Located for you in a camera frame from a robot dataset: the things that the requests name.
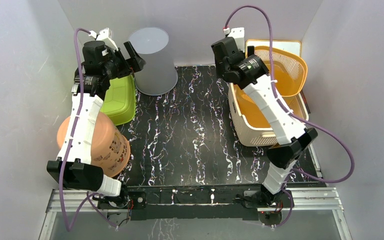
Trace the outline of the green plastic tub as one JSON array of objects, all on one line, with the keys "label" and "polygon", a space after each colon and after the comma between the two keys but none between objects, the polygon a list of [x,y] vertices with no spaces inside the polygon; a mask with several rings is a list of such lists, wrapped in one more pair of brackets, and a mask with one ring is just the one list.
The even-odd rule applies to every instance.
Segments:
[{"label": "green plastic tub", "polygon": [[133,75],[110,80],[100,111],[107,115],[115,126],[129,123],[135,117],[136,86]]}]

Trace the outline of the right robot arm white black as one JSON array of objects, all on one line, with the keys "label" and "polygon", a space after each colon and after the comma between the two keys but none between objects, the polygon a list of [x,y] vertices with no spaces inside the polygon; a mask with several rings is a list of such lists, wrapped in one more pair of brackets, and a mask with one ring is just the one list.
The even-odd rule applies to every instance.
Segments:
[{"label": "right robot arm white black", "polygon": [[276,89],[275,68],[252,52],[239,50],[233,37],[225,37],[211,45],[217,77],[233,83],[244,91],[268,121],[277,143],[266,154],[270,162],[260,191],[246,200],[254,200],[275,207],[285,193],[287,178],[306,148],[318,136],[295,118],[293,111]]}]

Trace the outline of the grey plastic bucket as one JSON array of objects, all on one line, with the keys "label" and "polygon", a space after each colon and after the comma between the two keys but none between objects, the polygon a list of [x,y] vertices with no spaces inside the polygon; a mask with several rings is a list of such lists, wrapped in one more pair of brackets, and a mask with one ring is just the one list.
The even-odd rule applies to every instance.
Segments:
[{"label": "grey plastic bucket", "polygon": [[129,41],[145,61],[135,73],[135,86],[148,96],[160,96],[171,91],[178,82],[168,33],[159,27],[144,27],[133,32]]}]

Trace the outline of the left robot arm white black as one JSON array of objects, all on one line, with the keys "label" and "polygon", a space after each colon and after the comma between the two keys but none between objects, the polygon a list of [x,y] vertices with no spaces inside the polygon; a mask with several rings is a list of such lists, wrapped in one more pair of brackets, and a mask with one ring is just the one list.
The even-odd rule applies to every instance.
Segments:
[{"label": "left robot arm white black", "polygon": [[109,196],[117,208],[129,203],[129,194],[122,183],[104,174],[92,164],[92,140],[99,112],[110,81],[140,72],[146,61],[130,41],[124,42],[129,54],[125,59],[119,48],[111,49],[103,40],[86,42],[82,47],[84,61],[78,61],[72,86],[72,107],[66,135],[55,160],[46,170],[59,189],[87,190]]}]

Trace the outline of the yellow slatted plastic basket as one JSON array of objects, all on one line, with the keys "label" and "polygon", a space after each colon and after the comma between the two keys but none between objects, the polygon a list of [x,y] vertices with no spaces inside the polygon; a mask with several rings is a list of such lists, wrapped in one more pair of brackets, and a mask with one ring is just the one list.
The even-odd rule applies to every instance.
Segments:
[{"label": "yellow slatted plastic basket", "polygon": [[[277,80],[275,86],[278,92],[288,107],[293,110],[294,115],[308,120],[305,107],[299,103],[300,92],[307,77],[307,64],[298,55],[277,48],[273,49],[272,56],[274,76]],[[253,128],[269,129],[271,126],[253,100],[238,86],[233,85],[232,87],[241,116],[246,119],[248,125]]]}]

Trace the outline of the orange plastic bucket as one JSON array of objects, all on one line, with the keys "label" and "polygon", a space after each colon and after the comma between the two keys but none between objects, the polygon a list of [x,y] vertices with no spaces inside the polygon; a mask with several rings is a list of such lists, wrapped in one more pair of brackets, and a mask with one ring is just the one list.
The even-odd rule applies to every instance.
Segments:
[{"label": "orange plastic bucket", "polygon": [[103,173],[111,178],[126,168],[131,157],[129,141],[102,112],[97,116],[91,149],[86,151],[86,155],[91,157],[93,166],[102,168]]}]

